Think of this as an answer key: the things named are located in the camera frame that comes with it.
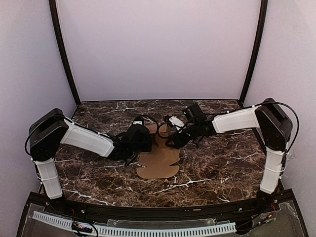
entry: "black frame post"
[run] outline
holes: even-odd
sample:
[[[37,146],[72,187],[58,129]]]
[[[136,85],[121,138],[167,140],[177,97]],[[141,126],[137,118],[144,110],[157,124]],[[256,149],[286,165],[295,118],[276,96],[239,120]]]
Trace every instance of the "black frame post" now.
[[[77,107],[81,104],[81,100],[79,98],[79,94],[75,85],[75,81],[73,78],[73,75],[71,73],[69,61],[66,54],[66,49],[63,41],[63,36],[61,34],[60,24],[59,24],[59,18],[58,18],[58,12],[57,12],[57,6],[56,6],[56,0],[49,0],[49,7],[50,7],[50,14],[53,21],[54,31],[56,35],[56,40],[59,48],[59,53],[61,60],[63,62],[64,70],[66,73],[66,77],[68,80],[68,84],[71,90],[71,93],[73,94],[75,103]]]
[[[246,75],[245,82],[243,84],[243,88],[241,91],[241,95],[239,98],[239,103],[241,105],[244,104],[246,95],[250,86],[251,78],[253,71],[255,69],[257,57],[258,57],[258,52],[260,48],[260,43],[261,43],[261,38],[262,38],[262,33],[263,33],[263,27],[265,24],[265,19],[266,19],[266,13],[267,13],[267,8],[268,8],[268,0],[261,0],[261,6],[260,6],[260,14],[259,14],[259,20],[258,20],[258,26],[257,26],[257,33],[255,37],[255,42],[253,44],[253,49],[251,53],[251,58],[248,66],[248,71]]]

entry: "vent grille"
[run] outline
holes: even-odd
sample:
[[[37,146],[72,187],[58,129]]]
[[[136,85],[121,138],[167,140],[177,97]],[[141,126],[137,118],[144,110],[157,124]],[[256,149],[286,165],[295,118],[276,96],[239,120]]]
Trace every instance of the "vent grille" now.
[[[72,220],[51,216],[45,213],[34,211],[33,219],[44,222],[51,226],[58,227],[66,231],[72,231]],[[142,229],[125,229],[94,225],[99,232],[100,237],[207,237],[221,234],[236,232],[236,224],[228,223],[217,226],[207,226],[189,229],[173,229],[173,230],[142,230]]]

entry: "brown marble surface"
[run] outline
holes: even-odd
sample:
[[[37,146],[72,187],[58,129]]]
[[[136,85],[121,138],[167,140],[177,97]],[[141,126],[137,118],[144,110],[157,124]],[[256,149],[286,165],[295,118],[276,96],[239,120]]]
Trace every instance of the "brown marble surface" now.
[[[238,108],[236,101],[157,100],[84,102],[74,121],[116,135],[139,114],[159,122],[165,115],[185,121],[181,111],[197,102],[205,113]],[[218,204],[255,197],[265,157],[251,129],[205,138],[200,147],[180,151],[180,171],[172,178],[144,180],[137,162],[124,167],[80,148],[61,145],[56,166],[66,198],[87,203],[130,207],[180,207]]]

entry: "brown cardboard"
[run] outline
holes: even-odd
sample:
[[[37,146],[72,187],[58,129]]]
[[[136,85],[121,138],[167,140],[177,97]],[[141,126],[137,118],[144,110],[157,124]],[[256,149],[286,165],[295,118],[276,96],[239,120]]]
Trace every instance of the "brown cardboard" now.
[[[150,133],[156,132],[156,125],[146,126]],[[168,136],[167,124],[160,128],[161,136]],[[155,137],[157,144],[153,144],[152,152],[141,153],[139,163],[146,168],[138,168],[137,174],[144,179],[166,179],[174,176],[179,171],[178,165],[172,165],[180,160],[180,151],[167,148],[166,139]]]

